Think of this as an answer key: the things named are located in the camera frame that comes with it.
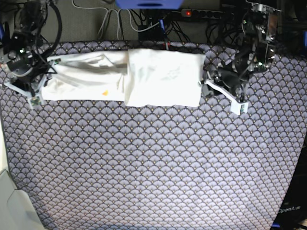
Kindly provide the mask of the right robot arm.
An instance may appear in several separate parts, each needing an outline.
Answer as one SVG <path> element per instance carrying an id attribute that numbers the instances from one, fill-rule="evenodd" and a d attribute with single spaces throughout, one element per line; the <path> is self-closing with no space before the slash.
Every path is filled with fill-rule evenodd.
<path id="1" fill-rule="evenodd" d="M 18 89 L 34 95 L 43 77 L 48 74 L 51 56 L 59 44 L 62 34 L 62 19 L 56 0 L 28 0 L 15 15 L 15 28 L 12 36 L 0 28 L 0 66 L 13 75 L 9 83 Z M 51 8 L 57 17 L 58 31 L 53 45 L 43 53 L 38 48 L 43 45 L 41 31 Z"/>

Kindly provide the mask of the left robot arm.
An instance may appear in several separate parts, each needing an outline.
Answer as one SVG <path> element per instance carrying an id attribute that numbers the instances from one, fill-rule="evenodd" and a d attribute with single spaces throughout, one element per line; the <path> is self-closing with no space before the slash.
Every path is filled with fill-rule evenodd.
<path id="1" fill-rule="evenodd" d="M 216 44 L 238 52 L 230 63 L 221 62 L 204 75 L 203 96 L 220 94 L 205 83 L 212 80 L 236 98 L 243 97 L 250 76 L 269 70 L 275 59 L 279 12 L 274 0 L 237 0 L 232 9 L 223 12 Z"/>

